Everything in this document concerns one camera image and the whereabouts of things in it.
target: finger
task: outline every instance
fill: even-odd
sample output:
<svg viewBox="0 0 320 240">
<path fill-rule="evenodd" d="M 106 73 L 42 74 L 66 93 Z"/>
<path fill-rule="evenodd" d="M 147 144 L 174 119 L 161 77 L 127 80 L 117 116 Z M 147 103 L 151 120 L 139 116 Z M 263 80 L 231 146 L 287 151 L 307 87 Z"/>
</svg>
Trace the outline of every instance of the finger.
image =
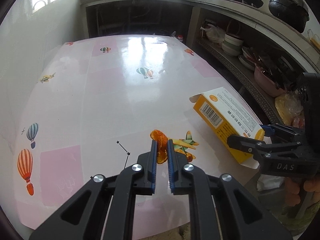
<svg viewBox="0 0 320 240">
<path fill-rule="evenodd" d="M 295 205 L 300 203 L 300 196 L 287 192 L 285 194 L 285 203 L 290 207 L 294 207 Z"/>
<path fill-rule="evenodd" d="M 300 186 L 298 183 L 295 183 L 292 181 L 291 178 L 285 178 L 284 179 L 284 188 L 287 192 L 290 192 L 292 194 L 299 194 Z"/>
<path fill-rule="evenodd" d="M 320 192 L 320 177 L 316 176 L 310 180 L 306 180 L 303 185 L 303 188 L 305 191 L 308 191 L 308 192 L 313 192 L 313 191 Z"/>
<path fill-rule="evenodd" d="M 315 204 L 320 201 L 320 192 L 315 192 L 312 197 L 312 203 Z"/>
</svg>

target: metal bolt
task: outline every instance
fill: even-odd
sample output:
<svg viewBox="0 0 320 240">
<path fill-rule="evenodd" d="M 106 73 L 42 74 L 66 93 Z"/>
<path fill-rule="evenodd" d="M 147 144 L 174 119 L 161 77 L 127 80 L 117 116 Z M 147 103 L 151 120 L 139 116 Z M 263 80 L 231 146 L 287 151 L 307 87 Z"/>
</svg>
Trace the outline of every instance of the metal bolt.
<svg viewBox="0 0 320 240">
<path fill-rule="evenodd" d="M 142 170 L 142 166 L 140 164 L 134 164 L 134 165 L 132 165 L 132 169 L 134 171 L 141 171 Z"/>
<path fill-rule="evenodd" d="M 186 171 L 192 171 L 195 167 L 192 164 L 186 164 L 183 166 Z"/>
<path fill-rule="evenodd" d="M 224 181 L 230 181 L 232 179 L 231 175 L 229 174 L 223 174 L 221 176 L 221 178 L 224 180 Z"/>
<path fill-rule="evenodd" d="M 103 176 L 102 175 L 96 175 L 93 177 L 94 182 L 101 182 L 103 181 Z"/>
</svg>

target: red striped hot air balloon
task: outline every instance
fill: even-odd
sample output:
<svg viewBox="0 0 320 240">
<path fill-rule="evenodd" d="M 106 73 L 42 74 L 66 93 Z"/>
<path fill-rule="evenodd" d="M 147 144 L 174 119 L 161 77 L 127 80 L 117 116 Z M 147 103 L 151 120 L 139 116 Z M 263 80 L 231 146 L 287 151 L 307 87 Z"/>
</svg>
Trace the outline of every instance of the red striped hot air balloon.
<svg viewBox="0 0 320 240">
<path fill-rule="evenodd" d="M 33 185 L 32 185 L 32 183 L 30 183 L 32 164 L 33 164 L 33 158 L 32 158 L 31 152 L 27 149 L 23 149 L 19 153 L 17 166 L 18 166 L 18 171 L 19 171 L 20 176 L 27 183 L 27 190 L 31 196 L 34 193 Z"/>
</svg>

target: white tabletop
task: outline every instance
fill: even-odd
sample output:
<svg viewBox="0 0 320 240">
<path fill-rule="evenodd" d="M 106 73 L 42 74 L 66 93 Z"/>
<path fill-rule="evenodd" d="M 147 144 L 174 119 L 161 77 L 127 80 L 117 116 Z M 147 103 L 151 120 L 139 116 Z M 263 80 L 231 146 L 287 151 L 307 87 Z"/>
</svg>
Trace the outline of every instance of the white tabletop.
<svg viewBox="0 0 320 240">
<path fill-rule="evenodd" d="M 190 149 L 196 157 L 192 164 L 207 174 L 227 172 L 245 184 L 257 172 L 236 162 L 189 97 L 223 86 L 257 117 L 217 71 L 185 49 L 176 38 L 150 35 L 99 37 L 61 47 L 35 84 L 15 145 L 15 160 L 23 149 L 33 157 L 33 195 L 17 164 L 13 167 L 24 225 L 38 227 L 90 176 L 119 174 L 127 157 L 126 166 L 136 163 L 150 150 L 155 129 L 175 139 L 191 131 L 199 143 Z M 27 137 L 33 123 L 39 125 L 37 133 L 29 131 L 34 148 Z M 188 197 L 170 193 L 167 162 L 158 164 L 155 194 L 136 198 L 132 239 L 188 221 Z"/>
</svg>

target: yellow and white box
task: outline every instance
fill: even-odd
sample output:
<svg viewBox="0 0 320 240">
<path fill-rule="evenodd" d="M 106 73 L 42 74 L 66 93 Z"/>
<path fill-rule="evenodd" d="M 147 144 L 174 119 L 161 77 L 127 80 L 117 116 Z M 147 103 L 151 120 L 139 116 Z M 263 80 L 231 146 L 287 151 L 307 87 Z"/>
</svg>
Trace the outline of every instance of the yellow and white box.
<svg viewBox="0 0 320 240">
<path fill-rule="evenodd" d="M 224 87 L 204 92 L 190 98 L 193 109 L 211 127 L 230 153 L 243 163 L 252 155 L 231 149 L 227 138 L 232 135 L 263 140 L 264 130 L 248 111 Z"/>
</svg>

